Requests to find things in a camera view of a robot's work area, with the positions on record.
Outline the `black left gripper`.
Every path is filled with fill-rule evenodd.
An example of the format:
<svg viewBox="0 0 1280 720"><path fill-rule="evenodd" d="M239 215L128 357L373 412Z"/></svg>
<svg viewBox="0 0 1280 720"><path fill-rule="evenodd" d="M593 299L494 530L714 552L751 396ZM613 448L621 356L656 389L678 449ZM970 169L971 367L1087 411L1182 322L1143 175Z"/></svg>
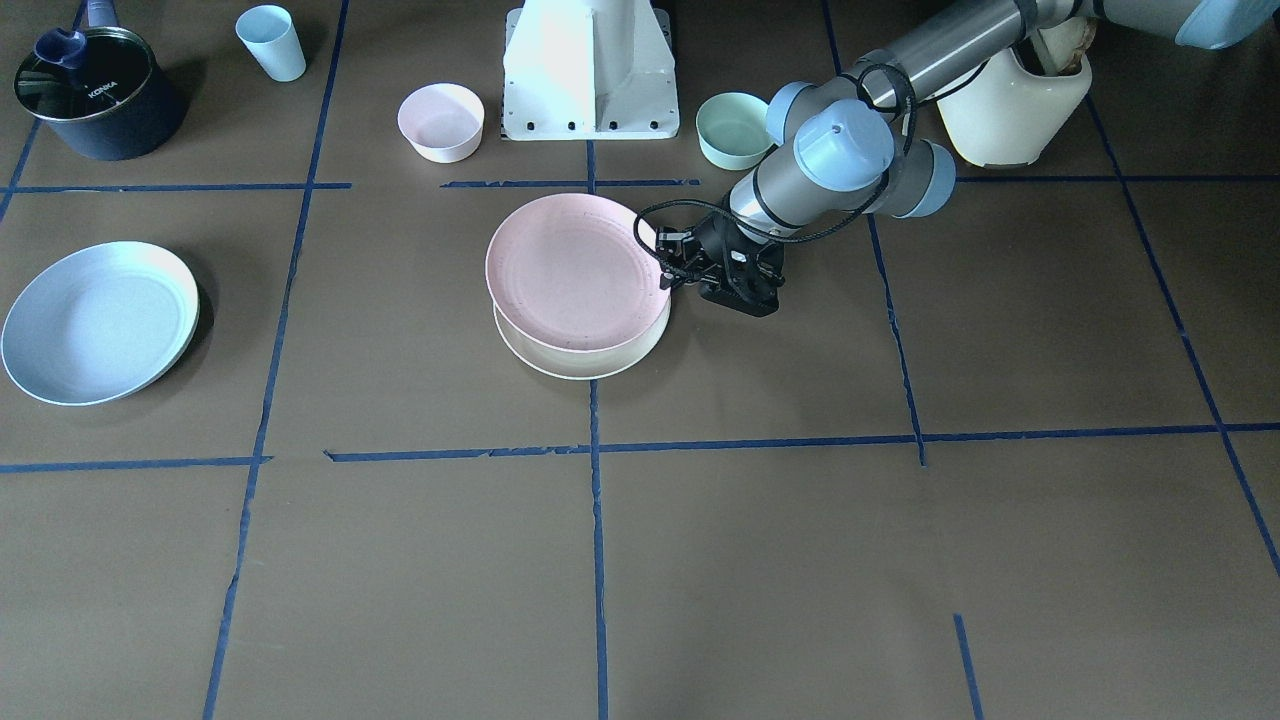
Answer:
<svg viewBox="0 0 1280 720"><path fill-rule="evenodd" d="M707 278L712 284L722 283L739 236L739 227L728 217L705 215L680 240L680 266L660 263L660 288L676 290Z"/></svg>

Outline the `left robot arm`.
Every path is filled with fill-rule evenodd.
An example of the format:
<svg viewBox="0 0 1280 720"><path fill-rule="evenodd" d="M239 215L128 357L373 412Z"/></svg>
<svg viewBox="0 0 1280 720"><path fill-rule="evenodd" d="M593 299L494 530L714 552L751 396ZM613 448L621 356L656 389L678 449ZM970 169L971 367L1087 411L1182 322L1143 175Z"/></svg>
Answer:
<svg viewBox="0 0 1280 720"><path fill-rule="evenodd" d="M1091 87L1094 23L1217 50L1277 14L1275 1L957 1L823 85L771 100L773 150L694 228L650 250L663 290L763 316L783 250L828 211L927 217L954 191L957 159L1034 161Z"/></svg>

